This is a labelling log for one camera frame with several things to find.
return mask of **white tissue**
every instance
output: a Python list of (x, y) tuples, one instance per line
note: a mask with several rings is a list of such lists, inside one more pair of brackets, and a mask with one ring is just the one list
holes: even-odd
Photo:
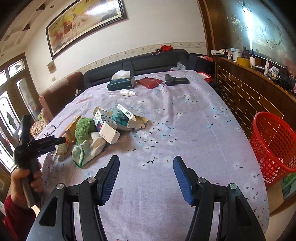
[(130, 78), (131, 73), (126, 70), (120, 70), (112, 76), (113, 80), (123, 79), (123, 78)]

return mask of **white bottle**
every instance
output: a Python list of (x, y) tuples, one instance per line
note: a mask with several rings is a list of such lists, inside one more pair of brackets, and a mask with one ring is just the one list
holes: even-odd
[(269, 62), (268, 62), (268, 58), (267, 58), (266, 64), (265, 64), (264, 75), (268, 76), (268, 72), (269, 72)]
[(125, 96), (137, 96), (136, 92), (133, 92), (132, 90), (125, 90), (125, 89), (122, 89), (120, 91), (120, 94)]

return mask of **finger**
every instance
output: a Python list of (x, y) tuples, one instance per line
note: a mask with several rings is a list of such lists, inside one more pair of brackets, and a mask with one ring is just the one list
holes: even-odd
[(11, 173), (11, 180), (17, 181), (17, 180), (27, 177), (29, 174), (30, 174), (29, 169), (17, 168)]
[(34, 179), (38, 179), (42, 176), (42, 172), (40, 170), (36, 171), (34, 174), (33, 174), (33, 178)]
[(34, 192), (39, 193), (43, 191), (43, 186), (39, 186), (37, 188), (34, 188)]
[(38, 178), (31, 182), (31, 188), (38, 188), (39, 186), (42, 186), (42, 184), (43, 184), (43, 179)]

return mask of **red pouch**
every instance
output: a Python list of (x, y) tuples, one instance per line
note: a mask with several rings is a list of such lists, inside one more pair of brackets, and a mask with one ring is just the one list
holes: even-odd
[(137, 80), (137, 83), (145, 86), (148, 89), (153, 89), (154, 87), (158, 86), (159, 84), (163, 83), (162, 80), (154, 79), (154, 78), (148, 78), (145, 77), (141, 80)]

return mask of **brown sofa armrest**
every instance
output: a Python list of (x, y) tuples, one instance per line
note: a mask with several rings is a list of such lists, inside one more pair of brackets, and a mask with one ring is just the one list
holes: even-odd
[(67, 78), (61, 79), (39, 98), (48, 119), (51, 121), (68, 103), (75, 99), (76, 89), (83, 90), (83, 74), (76, 72)]

